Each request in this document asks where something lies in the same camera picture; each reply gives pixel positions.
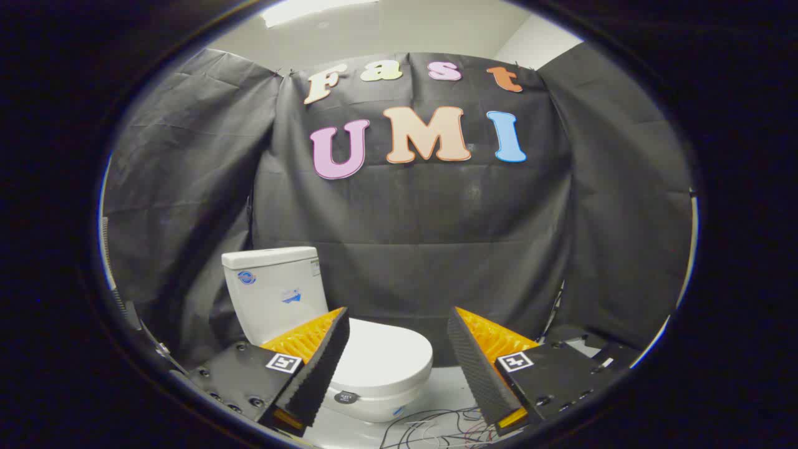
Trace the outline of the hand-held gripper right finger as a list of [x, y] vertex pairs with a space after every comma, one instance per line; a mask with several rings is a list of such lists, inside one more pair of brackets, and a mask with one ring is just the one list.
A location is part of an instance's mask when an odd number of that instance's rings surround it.
[[579, 327], [536, 342], [461, 307], [451, 310], [448, 338], [485, 423], [500, 437], [594, 401], [640, 356]]

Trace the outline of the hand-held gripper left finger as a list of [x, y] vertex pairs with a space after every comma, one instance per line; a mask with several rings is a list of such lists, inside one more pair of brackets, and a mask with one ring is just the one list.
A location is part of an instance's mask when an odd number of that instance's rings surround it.
[[302, 437], [313, 426], [350, 338], [347, 307], [267, 343], [235, 343], [189, 370], [200, 392], [263, 427]]

